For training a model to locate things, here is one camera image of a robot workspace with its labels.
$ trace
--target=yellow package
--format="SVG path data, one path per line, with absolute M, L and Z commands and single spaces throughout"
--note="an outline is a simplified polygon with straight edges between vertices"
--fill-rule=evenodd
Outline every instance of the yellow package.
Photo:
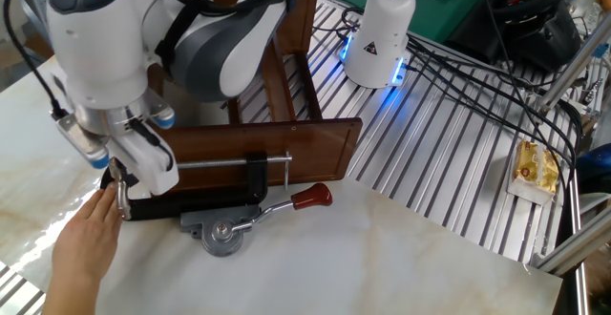
M 550 151 L 527 140 L 517 145 L 509 193 L 543 205 L 556 193 L 557 180 L 558 167 Z

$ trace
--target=table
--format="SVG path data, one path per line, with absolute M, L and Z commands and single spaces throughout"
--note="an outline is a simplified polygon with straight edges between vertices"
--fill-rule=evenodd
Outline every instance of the table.
M 341 25 L 340 15 L 337 6 L 321 1 L 314 25 L 337 27 Z M 505 193 L 507 156 L 518 136 L 499 130 L 468 109 L 454 107 L 450 100 L 440 97 L 438 89 L 421 73 L 412 73 L 403 88 L 373 91 L 357 87 L 342 72 L 337 58 L 341 42 L 332 32 L 315 31 L 310 46 L 310 70 L 323 116 L 360 116 L 364 120 L 359 146 L 348 168 L 351 178 L 518 262 L 528 263 L 533 253 L 546 254 L 554 248 L 562 204 L 553 202 L 540 207 Z M 291 75 L 297 117 L 304 118 L 306 103 L 294 73 L 295 61 L 289 58 L 285 65 Z M 465 71 L 507 87 L 479 69 Z M 518 72 L 535 83 L 544 77 L 521 68 Z M 465 87 L 457 80 L 456 85 Z M 489 104 L 490 98 L 486 96 L 482 93 L 480 99 Z M 244 122 L 270 120 L 260 79 L 253 81 L 240 102 Z M 501 104 L 496 110 L 507 118 L 520 120 L 516 106 L 506 108 Z M 568 127 L 566 117 L 559 114 L 550 117 L 561 127 Z M 551 141 L 558 144 L 558 137 L 551 135 Z M 20 296 L 25 301 L 23 305 L 28 297 L 39 295 L 35 289 L 26 289 L 29 284 L 19 276 L 3 285 L 13 275 L 7 271 L 0 278 L 0 299 L 15 288 L 14 296 L 23 295 Z M 26 313 L 35 310 L 33 305 Z

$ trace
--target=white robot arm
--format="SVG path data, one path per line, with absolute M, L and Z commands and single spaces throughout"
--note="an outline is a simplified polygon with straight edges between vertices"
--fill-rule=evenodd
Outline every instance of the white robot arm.
M 358 32 L 348 37 L 341 57 L 350 80 L 369 88 L 403 84 L 406 32 L 416 9 L 416 0 L 367 0 Z
M 236 96 L 257 71 L 289 1 L 240 0 L 234 8 L 209 0 L 48 3 L 51 40 L 73 109 L 57 120 L 60 132 L 95 168 L 115 156 L 160 195 L 178 182 L 178 167 L 145 122 L 167 129 L 174 112 L 147 88 L 147 67 L 161 62 L 202 101 Z

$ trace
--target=sticker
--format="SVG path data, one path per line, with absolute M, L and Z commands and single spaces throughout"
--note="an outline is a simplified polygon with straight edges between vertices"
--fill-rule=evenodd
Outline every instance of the sticker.
M 378 51 L 375 49 L 375 43 L 371 42 L 365 47 L 365 51 L 368 53 L 378 54 Z

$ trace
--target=red knob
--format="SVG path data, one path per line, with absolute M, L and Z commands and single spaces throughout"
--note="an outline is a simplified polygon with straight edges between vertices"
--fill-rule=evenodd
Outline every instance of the red knob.
M 327 186 L 322 183 L 317 183 L 305 191 L 294 194 L 290 199 L 293 201 L 295 210 L 301 210 L 315 205 L 330 206 L 333 203 L 331 192 L 328 190 Z

